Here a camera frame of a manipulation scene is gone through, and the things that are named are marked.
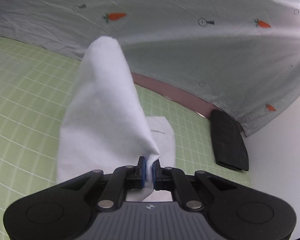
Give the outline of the white trousers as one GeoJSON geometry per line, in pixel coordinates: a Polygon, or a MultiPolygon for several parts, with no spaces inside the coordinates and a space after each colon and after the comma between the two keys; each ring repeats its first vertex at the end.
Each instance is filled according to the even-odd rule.
{"type": "Polygon", "coordinates": [[[152,165],[175,165],[174,131],[163,116],[145,116],[130,68],[118,41],[102,36],[85,52],[70,105],[61,124],[57,182],[99,169],[109,174],[146,158],[146,182],[128,201],[169,202],[155,191],[152,165]]]}

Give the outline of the folded black garment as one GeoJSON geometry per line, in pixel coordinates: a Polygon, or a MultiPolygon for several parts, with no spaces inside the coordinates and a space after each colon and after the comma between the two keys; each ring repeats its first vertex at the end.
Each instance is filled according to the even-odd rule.
{"type": "Polygon", "coordinates": [[[216,164],[233,171],[248,171],[248,152],[235,120],[214,109],[210,115],[210,129],[216,164]]]}

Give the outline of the green grid bed sheet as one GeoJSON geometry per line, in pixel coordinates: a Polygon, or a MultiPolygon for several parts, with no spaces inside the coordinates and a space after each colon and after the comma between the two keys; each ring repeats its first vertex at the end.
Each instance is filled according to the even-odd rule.
{"type": "MultiPolygon", "coordinates": [[[[15,200],[56,180],[61,122],[80,62],[37,46],[0,37],[0,239],[2,218],[15,200]]],[[[147,116],[164,116],[176,139],[176,166],[185,173],[206,170],[242,185],[247,172],[215,163],[207,118],[149,89],[137,86],[147,116]]]]}

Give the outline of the grey carrot print sheet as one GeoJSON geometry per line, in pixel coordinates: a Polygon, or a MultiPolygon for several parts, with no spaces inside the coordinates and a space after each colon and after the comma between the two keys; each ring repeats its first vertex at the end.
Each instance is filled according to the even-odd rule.
{"type": "Polygon", "coordinates": [[[81,59],[101,36],[130,69],[252,135],[300,95],[300,0],[0,0],[0,36],[81,59]]]}

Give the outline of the pink bed frame edge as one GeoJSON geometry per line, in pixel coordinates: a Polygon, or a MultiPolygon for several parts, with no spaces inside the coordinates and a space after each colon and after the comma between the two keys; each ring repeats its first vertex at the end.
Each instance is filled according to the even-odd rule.
{"type": "Polygon", "coordinates": [[[165,96],[208,119],[213,110],[219,110],[213,104],[167,83],[136,73],[132,73],[132,77],[135,84],[165,96]]]}

